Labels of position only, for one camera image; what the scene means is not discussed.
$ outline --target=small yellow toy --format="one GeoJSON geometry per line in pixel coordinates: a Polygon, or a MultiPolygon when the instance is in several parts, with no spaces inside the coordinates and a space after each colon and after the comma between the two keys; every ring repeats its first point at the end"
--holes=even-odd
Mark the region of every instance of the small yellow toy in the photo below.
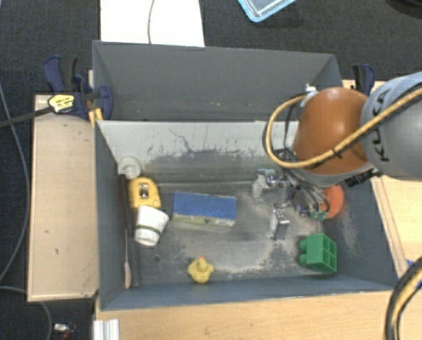
{"type": "Polygon", "coordinates": [[[194,259],[188,267],[188,273],[196,283],[208,282],[212,272],[214,267],[206,262],[204,256],[194,259]]]}
{"type": "Polygon", "coordinates": [[[156,209],[161,207],[158,188],[150,178],[140,176],[131,180],[129,191],[132,209],[138,209],[141,205],[148,205],[156,209]]]}

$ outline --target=gray bin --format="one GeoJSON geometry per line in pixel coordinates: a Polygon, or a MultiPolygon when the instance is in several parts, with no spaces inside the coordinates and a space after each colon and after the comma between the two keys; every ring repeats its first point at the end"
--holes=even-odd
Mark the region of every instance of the gray bin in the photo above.
{"type": "Polygon", "coordinates": [[[293,216],[285,240],[276,242],[266,232],[278,194],[251,197],[256,170],[275,168],[261,144],[263,121],[305,84],[341,85],[333,55],[95,42],[93,76],[115,98],[113,120],[95,130],[102,310],[393,287],[398,276],[370,183],[345,188],[346,208],[335,220],[293,216]],[[156,181],[168,214],[174,191],[236,196],[238,209],[231,229],[168,223],[156,247],[139,248],[142,285],[130,290],[124,289],[125,233],[115,190],[116,164],[126,156],[137,157],[143,174],[156,181]],[[299,241],[315,232],[337,243],[333,276],[298,264],[299,241]],[[200,255],[215,266],[206,285],[187,275],[200,255]]]}

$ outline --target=green block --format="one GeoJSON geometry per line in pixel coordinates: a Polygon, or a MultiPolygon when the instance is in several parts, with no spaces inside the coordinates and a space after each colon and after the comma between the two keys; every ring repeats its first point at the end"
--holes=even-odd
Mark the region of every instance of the green block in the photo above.
{"type": "Polygon", "coordinates": [[[309,235],[300,243],[302,266],[323,273],[337,272],[337,244],[322,233],[309,235]]]}

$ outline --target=black carpet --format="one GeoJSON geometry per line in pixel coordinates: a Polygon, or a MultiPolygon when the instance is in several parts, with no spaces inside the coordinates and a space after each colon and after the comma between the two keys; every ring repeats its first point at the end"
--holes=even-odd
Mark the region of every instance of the black carpet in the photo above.
{"type": "MultiPolygon", "coordinates": [[[[47,89],[41,64],[49,56],[74,54],[81,73],[91,68],[91,41],[99,38],[98,4],[98,0],[4,0],[0,77],[12,115],[30,111],[34,94],[47,89]]],[[[258,24],[246,17],[236,0],[200,0],[200,5],[209,46],[330,52],[336,55],[343,78],[352,77],[356,62],[372,65],[381,80],[422,70],[422,6],[402,0],[299,0],[258,24]]],[[[17,125],[28,161],[30,127],[30,123],[17,125]]],[[[1,129],[0,273],[16,245],[24,210],[21,164],[11,131],[1,129]]],[[[26,259],[25,245],[3,284],[25,287],[26,259]]],[[[49,306],[54,322],[79,325],[73,339],[89,338],[90,300],[49,306]]],[[[44,339],[46,328],[39,307],[25,304],[22,295],[0,293],[0,339],[44,339]]]]}

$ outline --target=blue sponge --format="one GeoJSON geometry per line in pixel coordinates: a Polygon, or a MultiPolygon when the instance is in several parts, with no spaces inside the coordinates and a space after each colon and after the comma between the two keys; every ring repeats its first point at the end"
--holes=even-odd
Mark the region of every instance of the blue sponge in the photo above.
{"type": "Polygon", "coordinates": [[[232,227],[236,219],[236,198],[232,196],[177,191],[172,206],[172,220],[177,222],[232,227]]]}

